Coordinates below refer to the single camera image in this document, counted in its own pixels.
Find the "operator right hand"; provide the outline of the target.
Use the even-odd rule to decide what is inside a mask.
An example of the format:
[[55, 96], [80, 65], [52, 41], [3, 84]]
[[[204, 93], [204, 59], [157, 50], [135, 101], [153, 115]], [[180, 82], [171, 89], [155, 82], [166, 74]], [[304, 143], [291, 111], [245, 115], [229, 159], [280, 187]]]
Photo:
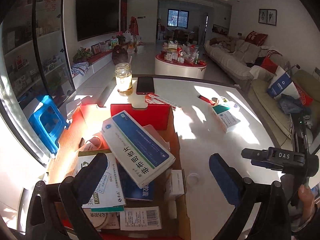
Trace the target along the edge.
[[315, 204], [314, 204], [314, 196], [310, 187], [305, 185], [300, 185], [298, 189], [299, 199], [303, 203], [303, 219], [308, 220], [314, 213]]

